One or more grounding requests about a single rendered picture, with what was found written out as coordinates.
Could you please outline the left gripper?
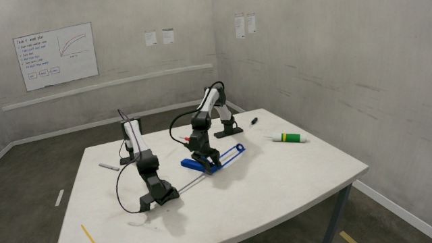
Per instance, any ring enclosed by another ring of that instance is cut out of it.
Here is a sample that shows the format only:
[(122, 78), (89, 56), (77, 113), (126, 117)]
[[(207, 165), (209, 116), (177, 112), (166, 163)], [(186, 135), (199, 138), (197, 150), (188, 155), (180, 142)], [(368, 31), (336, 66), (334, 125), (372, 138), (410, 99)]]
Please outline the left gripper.
[[(201, 157), (205, 157), (205, 159)], [(219, 167), (220, 153), (216, 148), (210, 147), (209, 140), (202, 145), (199, 151), (194, 151), (191, 154), (192, 159), (200, 163), (209, 173), (211, 173), (209, 160), (206, 160), (209, 157), (211, 158), (212, 162), (214, 162), (214, 164)]]

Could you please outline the black screwdriver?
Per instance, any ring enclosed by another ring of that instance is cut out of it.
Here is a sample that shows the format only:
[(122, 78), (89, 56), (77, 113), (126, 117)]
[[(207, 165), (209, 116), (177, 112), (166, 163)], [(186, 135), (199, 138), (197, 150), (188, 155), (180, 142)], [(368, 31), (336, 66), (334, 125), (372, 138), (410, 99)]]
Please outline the black screwdriver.
[(255, 117), (255, 118), (251, 121), (251, 124), (250, 124), (249, 126), (251, 126), (252, 124), (254, 124), (257, 120), (258, 120), (258, 118)]

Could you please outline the white and green sealant cartridge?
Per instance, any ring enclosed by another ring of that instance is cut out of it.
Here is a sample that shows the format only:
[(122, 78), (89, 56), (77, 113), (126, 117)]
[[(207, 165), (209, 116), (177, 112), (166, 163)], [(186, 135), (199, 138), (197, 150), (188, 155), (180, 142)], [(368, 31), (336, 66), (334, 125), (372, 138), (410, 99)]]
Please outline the white and green sealant cartridge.
[(272, 136), (263, 136), (263, 137), (272, 138), (272, 141), (306, 142), (306, 134), (273, 133)]

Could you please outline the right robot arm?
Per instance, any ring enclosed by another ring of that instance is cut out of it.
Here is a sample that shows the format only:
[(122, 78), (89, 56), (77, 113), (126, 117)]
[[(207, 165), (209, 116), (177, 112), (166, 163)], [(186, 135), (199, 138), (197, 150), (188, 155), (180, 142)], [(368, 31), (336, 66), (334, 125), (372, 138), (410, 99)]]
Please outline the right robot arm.
[(137, 158), (137, 160), (133, 161), (133, 163), (136, 163), (138, 173), (146, 183), (146, 187), (149, 191), (149, 193), (140, 197), (140, 211), (142, 213), (145, 211), (150, 211), (150, 203), (153, 203), (165, 194), (165, 189), (161, 184), (156, 172), (159, 170), (160, 166), (158, 157), (153, 155), (151, 149), (149, 149), (142, 139), (142, 125), (140, 116), (133, 117), (133, 121), (129, 122), (127, 122), (126, 119), (121, 120), (120, 124), (125, 140), (125, 148), (127, 152), (129, 151), (129, 157), (121, 158), (119, 163), (120, 165), (125, 165), (134, 160), (135, 157), (138, 156), (139, 146), (140, 156)]

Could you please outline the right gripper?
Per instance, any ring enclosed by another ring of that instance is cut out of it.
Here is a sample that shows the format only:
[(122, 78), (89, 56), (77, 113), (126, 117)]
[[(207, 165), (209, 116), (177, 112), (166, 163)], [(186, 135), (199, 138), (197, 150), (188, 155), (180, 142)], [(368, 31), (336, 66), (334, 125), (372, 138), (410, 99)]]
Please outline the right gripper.
[(166, 181), (166, 180), (162, 180), (159, 179), (160, 182), (162, 183), (164, 189), (165, 189), (165, 194), (164, 196), (162, 196), (161, 198), (158, 198), (155, 202), (158, 203), (160, 206), (162, 206), (163, 204), (165, 204), (167, 201), (174, 199), (174, 198), (179, 198), (180, 195), (178, 194), (178, 191), (175, 187), (171, 186), (171, 184)]

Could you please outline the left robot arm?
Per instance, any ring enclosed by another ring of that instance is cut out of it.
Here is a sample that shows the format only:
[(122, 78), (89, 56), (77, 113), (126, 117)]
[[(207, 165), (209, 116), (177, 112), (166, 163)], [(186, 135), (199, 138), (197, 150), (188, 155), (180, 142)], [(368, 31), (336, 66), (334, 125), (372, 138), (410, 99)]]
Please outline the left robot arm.
[(202, 145), (209, 140), (208, 130), (211, 128), (211, 110), (216, 108), (220, 114), (220, 121), (223, 124), (224, 131), (214, 133), (216, 138), (223, 138), (232, 134), (243, 132), (240, 127), (233, 128), (235, 117), (232, 115), (226, 105), (225, 93), (221, 86), (216, 86), (211, 89), (202, 108), (194, 112), (192, 116), (192, 134), (190, 135), (189, 143), (184, 143), (190, 152), (199, 151)]

